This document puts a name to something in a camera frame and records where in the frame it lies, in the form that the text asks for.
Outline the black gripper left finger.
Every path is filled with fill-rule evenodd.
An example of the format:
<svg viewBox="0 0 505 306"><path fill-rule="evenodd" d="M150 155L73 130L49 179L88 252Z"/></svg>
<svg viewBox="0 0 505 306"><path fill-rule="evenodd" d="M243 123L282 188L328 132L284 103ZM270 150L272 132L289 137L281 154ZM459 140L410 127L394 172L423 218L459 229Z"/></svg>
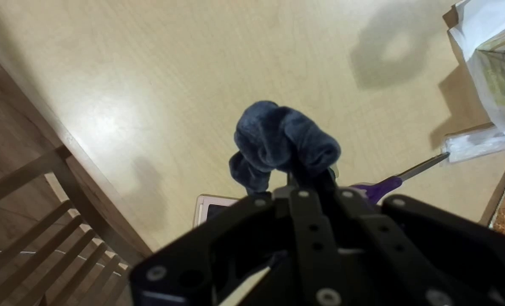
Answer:
<svg viewBox="0 0 505 306"><path fill-rule="evenodd" d="M129 274L134 306L221 306L269 268L236 306L298 306L289 208L243 198L173 240Z"/></svg>

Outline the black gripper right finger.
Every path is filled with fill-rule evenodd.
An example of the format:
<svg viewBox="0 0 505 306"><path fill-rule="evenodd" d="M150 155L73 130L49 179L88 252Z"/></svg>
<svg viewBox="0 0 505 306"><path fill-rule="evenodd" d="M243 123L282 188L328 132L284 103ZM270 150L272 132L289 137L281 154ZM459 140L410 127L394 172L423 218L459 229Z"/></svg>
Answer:
<svg viewBox="0 0 505 306"><path fill-rule="evenodd" d="M505 235L406 196L296 195L303 298L326 306L505 306Z"/></svg>

